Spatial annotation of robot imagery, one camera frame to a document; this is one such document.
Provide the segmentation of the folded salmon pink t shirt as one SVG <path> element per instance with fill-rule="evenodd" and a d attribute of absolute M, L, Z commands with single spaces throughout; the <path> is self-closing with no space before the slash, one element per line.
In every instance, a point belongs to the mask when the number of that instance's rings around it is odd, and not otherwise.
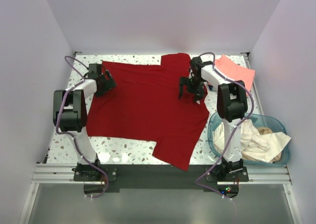
<path fill-rule="evenodd" d="M 230 79 L 234 81 L 242 80 L 245 83 L 245 87 L 251 91 L 255 70 L 237 65 L 225 55 L 215 60 L 215 66 Z"/>

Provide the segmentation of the cream t shirt in basket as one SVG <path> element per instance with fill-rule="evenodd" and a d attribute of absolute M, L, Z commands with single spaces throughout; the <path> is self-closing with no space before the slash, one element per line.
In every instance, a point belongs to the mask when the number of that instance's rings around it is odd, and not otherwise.
<path fill-rule="evenodd" d="M 211 128 L 213 147 L 224 158 L 242 158 L 248 161 L 272 163 L 281 158 L 281 153 L 291 141 L 284 132 L 272 132 L 266 127 L 256 128 L 250 119 L 245 120 L 234 133 L 225 149 L 229 134 L 225 134 L 224 123 Z"/>

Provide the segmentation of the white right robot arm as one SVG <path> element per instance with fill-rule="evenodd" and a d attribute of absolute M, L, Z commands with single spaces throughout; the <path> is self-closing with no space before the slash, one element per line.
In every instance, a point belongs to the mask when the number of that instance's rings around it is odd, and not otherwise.
<path fill-rule="evenodd" d="M 179 96 L 183 89 L 194 95 L 193 101 L 204 98 L 204 83 L 217 87 L 217 113 L 224 125 L 224 149 L 219 157 L 220 165 L 216 162 L 210 174 L 218 181 L 231 181 L 243 170 L 241 154 L 241 124 L 246 119 L 248 110 L 246 89 L 242 80 L 235 81 L 220 72 L 215 66 L 215 61 L 204 62 L 201 56 L 190 60 L 190 75 L 180 77 Z"/>

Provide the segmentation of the red t shirt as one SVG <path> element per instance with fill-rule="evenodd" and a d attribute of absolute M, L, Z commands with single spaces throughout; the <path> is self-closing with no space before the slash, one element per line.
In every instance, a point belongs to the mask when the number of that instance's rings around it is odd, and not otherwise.
<path fill-rule="evenodd" d="M 93 97 L 89 136 L 154 141 L 153 156 L 186 171 L 207 123 L 209 111 L 193 95 L 179 95 L 179 80 L 189 74 L 190 56 L 163 55 L 159 65 L 103 62 L 116 83 Z"/>

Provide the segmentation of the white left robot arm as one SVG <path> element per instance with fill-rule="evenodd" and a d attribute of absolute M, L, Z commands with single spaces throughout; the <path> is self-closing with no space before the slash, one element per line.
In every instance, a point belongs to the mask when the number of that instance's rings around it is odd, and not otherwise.
<path fill-rule="evenodd" d="M 116 87 L 111 73 L 102 64 L 89 64 L 83 79 L 65 90 L 53 94 L 53 123 L 57 134 L 68 135 L 76 151 L 78 162 L 73 169 L 74 180 L 95 181 L 104 177 L 100 160 L 89 141 L 86 125 L 88 113 L 85 100 L 103 96 Z"/>

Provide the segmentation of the aluminium frame rail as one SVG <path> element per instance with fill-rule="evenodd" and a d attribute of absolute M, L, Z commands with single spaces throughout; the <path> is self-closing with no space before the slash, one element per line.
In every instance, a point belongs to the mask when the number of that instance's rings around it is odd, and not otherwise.
<path fill-rule="evenodd" d="M 73 183 L 74 164 L 37 164 L 31 182 Z M 288 169 L 283 167 L 248 166 L 249 181 L 239 179 L 239 184 L 292 184 Z"/>

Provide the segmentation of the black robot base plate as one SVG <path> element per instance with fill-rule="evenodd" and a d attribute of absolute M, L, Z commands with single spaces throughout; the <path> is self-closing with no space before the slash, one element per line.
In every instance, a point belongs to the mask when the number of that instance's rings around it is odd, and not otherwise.
<path fill-rule="evenodd" d="M 121 189 L 203 189 L 218 190 L 235 197 L 239 184 L 248 182 L 246 168 L 236 173 L 225 173 L 221 165 L 189 165 L 187 171 L 171 165 L 106 165 L 98 169 L 77 164 L 72 168 L 73 180 L 84 182 L 85 194 L 100 194 L 103 191 L 117 193 Z"/>

